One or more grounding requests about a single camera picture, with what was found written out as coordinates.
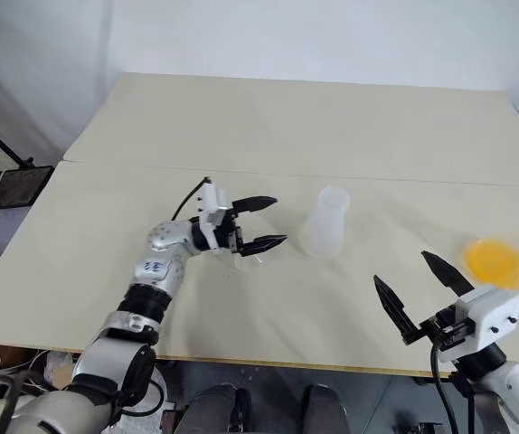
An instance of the table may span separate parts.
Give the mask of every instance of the table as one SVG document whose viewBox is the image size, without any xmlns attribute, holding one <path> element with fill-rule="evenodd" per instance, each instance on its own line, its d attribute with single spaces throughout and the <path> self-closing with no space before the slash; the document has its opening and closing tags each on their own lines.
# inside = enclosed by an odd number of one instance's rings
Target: table
<svg viewBox="0 0 519 434">
<path fill-rule="evenodd" d="M 64 159 L 519 185 L 519 116 L 502 91 L 127 73 Z"/>
<path fill-rule="evenodd" d="M 232 199 L 278 197 L 240 223 L 247 237 L 290 241 L 247 271 L 231 255 L 191 259 L 159 356 L 425 374 L 428 340 L 404 346 L 373 274 L 419 322 L 455 299 L 421 250 L 453 260 L 459 240 L 519 228 L 519 186 L 62 162 L 0 259 L 0 343 L 80 351 L 126 292 L 148 231 L 204 175 Z M 297 229 L 330 184 L 352 197 L 346 243 L 337 259 L 310 259 L 296 247 Z M 500 345 L 519 360 L 519 327 Z"/>
</svg>

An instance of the floor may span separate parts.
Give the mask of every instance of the floor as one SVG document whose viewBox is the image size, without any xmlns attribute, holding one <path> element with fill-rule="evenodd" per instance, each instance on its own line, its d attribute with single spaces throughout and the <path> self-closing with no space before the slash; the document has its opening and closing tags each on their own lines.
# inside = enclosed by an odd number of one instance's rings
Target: floor
<svg viewBox="0 0 519 434">
<path fill-rule="evenodd" d="M 298 433 L 302 395 L 310 384 L 326 384 L 338 393 L 353 434 L 400 432 L 399 427 L 447 420 L 434 385 L 419 386 L 404 376 L 195 362 L 178 363 L 164 374 L 171 399 L 180 405 L 222 382 L 247 389 L 255 431 Z M 445 388 L 465 431 L 466 402 L 452 384 Z M 479 420 L 476 433 L 482 433 Z"/>
</svg>

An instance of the yellow object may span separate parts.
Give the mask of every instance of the yellow object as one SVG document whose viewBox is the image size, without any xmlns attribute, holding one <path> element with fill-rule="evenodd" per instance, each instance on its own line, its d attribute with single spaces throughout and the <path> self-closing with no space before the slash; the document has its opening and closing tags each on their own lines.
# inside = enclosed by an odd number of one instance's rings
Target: yellow object
<svg viewBox="0 0 519 434">
<path fill-rule="evenodd" d="M 497 240 L 470 243 L 464 251 L 468 269 L 482 283 L 519 289 L 519 252 Z"/>
</svg>

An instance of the white wall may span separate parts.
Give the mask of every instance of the white wall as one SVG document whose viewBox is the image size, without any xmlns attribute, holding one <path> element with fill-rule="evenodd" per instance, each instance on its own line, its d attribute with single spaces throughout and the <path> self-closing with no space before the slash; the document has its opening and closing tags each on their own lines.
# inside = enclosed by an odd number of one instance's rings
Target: white wall
<svg viewBox="0 0 519 434">
<path fill-rule="evenodd" d="M 0 135 L 23 156 L 60 158 L 120 71 L 507 89 L 519 110 L 519 0 L 0 0 Z"/>
</svg>

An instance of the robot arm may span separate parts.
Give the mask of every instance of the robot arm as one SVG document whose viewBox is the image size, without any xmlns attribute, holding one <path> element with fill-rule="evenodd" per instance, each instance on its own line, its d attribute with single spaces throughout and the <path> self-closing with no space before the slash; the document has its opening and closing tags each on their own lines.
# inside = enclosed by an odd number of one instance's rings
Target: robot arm
<svg viewBox="0 0 519 434">
<path fill-rule="evenodd" d="M 426 251 L 422 256 L 440 282 L 459 296 L 457 302 L 416 327 L 392 289 L 374 276 L 384 310 L 405 344 L 424 336 L 437 343 L 440 361 L 452 362 L 458 369 L 455 375 L 474 394 L 485 432 L 519 433 L 519 364 L 507 362 L 495 343 L 516 328 L 519 294 L 492 285 L 473 288 L 442 258 Z"/>
<path fill-rule="evenodd" d="M 197 217 L 163 222 L 149 232 L 143 259 L 123 301 L 80 355 L 72 383 L 26 404 L 14 414 L 6 432 L 95 434 L 115 424 L 124 407 L 143 399 L 156 362 L 153 345 L 183 282 L 187 260 L 221 248 L 247 256 L 286 239 L 268 235 L 246 243 L 236 225 L 240 212 L 261 210 L 276 199 L 251 197 L 233 202 L 228 209 L 223 196 L 206 178 Z"/>
</svg>

